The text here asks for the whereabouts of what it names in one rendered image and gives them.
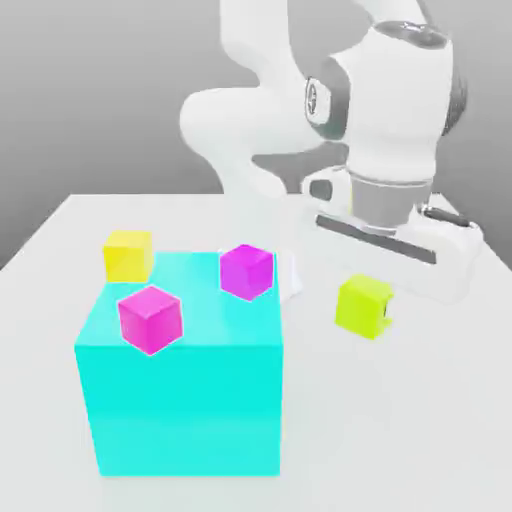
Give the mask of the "small lime cube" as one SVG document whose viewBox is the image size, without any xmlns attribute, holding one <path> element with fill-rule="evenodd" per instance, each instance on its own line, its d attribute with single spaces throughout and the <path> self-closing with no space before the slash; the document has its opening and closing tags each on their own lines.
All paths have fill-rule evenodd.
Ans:
<svg viewBox="0 0 512 512">
<path fill-rule="evenodd" d="M 354 274 L 338 291 L 335 324 L 374 340 L 391 324 L 387 307 L 394 297 L 387 282 L 364 274 Z"/>
</svg>

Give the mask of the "small yellow cube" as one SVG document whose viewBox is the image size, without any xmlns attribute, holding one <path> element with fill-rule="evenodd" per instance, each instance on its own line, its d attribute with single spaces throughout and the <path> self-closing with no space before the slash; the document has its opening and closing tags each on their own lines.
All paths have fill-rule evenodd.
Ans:
<svg viewBox="0 0 512 512">
<path fill-rule="evenodd" d="M 103 257 L 108 282 L 147 282 L 154 262 L 152 235 L 142 230 L 114 230 L 103 246 Z"/>
</svg>

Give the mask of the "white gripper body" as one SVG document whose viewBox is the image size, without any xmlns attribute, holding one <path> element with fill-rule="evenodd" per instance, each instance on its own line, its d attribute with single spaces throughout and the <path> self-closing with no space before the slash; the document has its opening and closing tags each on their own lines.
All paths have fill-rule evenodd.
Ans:
<svg viewBox="0 0 512 512">
<path fill-rule="evenodd" d="M 441 219 L 412 210 L 392 236 L 369 233 L 345 218 L 319 213 L 314 232 L 341 266 L 422 297 L 453 303 L 467 293 L 474 261 L 483 248 L 475 223 L 461 226 L 449 212 Z"/>
</svg>

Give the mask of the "small magenta cube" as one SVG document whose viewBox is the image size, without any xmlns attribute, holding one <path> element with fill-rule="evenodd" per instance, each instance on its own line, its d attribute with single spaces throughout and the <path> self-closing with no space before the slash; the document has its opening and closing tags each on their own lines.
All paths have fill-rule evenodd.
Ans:
<svg viewBox="0 0 512 512">
<path fill-rule="evenodd" d="M 122 338 L 152 356 L 184 334 L 181 300 L 147 286 L 117 303 Z"/>
</svg>

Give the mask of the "large cyan box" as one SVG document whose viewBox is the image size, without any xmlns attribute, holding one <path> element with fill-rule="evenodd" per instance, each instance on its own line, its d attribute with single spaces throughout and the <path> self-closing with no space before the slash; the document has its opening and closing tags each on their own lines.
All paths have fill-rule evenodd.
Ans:
<svg viewBox="0 0 512 512">
<path fill-rule="evenodd" d="M 280 294 L 224 292 L 216 252 L 160 252 L 150 284 L 182 303 L 183 336 L 153 355 L 121 334 L 106 284 L 74 350 L 104 476 L 276 476 L 284 345 Z"/>
</svg>

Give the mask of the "small purple cube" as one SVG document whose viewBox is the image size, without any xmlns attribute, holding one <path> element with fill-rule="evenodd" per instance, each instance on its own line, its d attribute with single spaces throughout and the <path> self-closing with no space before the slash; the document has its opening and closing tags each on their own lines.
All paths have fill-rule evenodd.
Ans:
<svg viewBox="0 0 512 512">
<path fill-rule="evenodd" d="M 274 255 L 266 250 L 239 245 L 219 258 L 220 287 L 240 299 L 252 301 L 273 286 Z"/>
</svg>

